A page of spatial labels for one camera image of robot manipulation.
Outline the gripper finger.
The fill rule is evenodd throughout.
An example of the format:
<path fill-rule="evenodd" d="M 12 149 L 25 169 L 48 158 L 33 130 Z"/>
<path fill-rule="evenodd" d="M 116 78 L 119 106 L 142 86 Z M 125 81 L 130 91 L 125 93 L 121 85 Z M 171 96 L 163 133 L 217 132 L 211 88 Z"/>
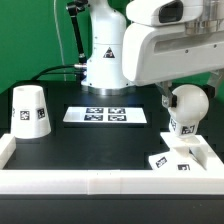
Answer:
<path fill-rule="evenodd" d="M 224 70 L 215 70 L 210 72 L 208 85 L 214 89 L 214 95 L 218 94 L 218 89 L 224 81 Z"/>
<path fill-rule="evenodd" d="M 170 90 L 172 86 L 171 81 L 157 82 L 156 86 L 162 95 L 162 106 L 165 108 L 177 106 L 177 96 Z"/>

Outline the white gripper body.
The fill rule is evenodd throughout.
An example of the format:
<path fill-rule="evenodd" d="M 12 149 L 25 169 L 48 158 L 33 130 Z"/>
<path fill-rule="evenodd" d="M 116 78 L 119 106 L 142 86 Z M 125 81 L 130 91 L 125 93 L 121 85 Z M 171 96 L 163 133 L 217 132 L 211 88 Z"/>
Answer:
<path fill-rule="evenodd" d="M 137 86 L 224 68 L 224 29 L 187 35 L 185 26 L 132 23 L 123 39 L 124 76 Z"/>

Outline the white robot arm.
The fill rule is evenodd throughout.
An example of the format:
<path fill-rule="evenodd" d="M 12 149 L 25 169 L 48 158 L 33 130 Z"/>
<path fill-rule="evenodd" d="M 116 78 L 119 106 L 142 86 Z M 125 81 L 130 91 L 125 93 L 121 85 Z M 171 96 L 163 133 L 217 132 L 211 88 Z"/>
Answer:
<path fill-rule="evenodd" d="M 157 84 L 164 105 L 171 81 L 208 72 L 203 89 L 216 95 L 224 79 L 224 0 L 132 0 L 124 15 L 107 0 L 89 0 L 92 55 L 83 85 L 115 94 Z"/>

